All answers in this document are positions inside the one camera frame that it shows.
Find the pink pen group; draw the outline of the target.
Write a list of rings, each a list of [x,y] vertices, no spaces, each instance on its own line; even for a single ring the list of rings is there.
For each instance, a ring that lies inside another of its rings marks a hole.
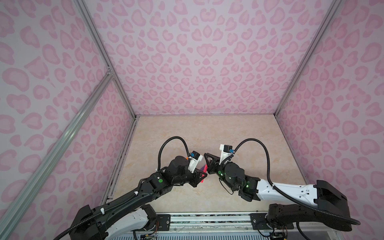
[[[199,180],[200,180],[200,183],[203,183],[204,182],[204,179],[208,176],[208,173],[207,173],[207,170],[208,170],[208,166],[207,165],[204,165],[201,169],[200,169],[200,175],[199,175]]]

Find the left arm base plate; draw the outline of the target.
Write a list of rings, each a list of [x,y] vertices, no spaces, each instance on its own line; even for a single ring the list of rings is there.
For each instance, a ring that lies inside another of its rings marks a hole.
[[[171,215],[169,214],[160,214],[156,217],[147,217],[147,219],[146,224],[143,227],[136,229],[136,231],[154,232],[170,230]]]

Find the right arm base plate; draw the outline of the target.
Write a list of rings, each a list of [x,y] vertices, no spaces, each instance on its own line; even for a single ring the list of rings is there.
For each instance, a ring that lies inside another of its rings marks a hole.
[[[272,230],[267,222],[266,213],[251,213],[250,220],[253,230]]]

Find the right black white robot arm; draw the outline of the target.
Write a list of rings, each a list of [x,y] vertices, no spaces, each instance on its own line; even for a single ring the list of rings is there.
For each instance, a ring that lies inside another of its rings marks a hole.
[[[247,202],[270,201],[266,221],[271,226],[317,222],[329,228],[350,232],[360,225],[351,218],[347,197],[330,183],[318,180],[314,185],[289,185],[251,177],[236,163],[218,156],[204,155],[208,173],[219,177],[230,193]]]

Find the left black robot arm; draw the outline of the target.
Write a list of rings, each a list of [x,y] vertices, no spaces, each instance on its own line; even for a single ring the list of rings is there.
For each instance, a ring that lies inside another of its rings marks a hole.
[[[190,161],[177,156],[167,167],[139,181],[127,194],[98,207],[82,207],[70,226],[72,240],[112,240],[127,232],[157,228],[157,214],[150,202],[169,193],[173,187],[192,187],[207,177],[207,173],[188,169]]]

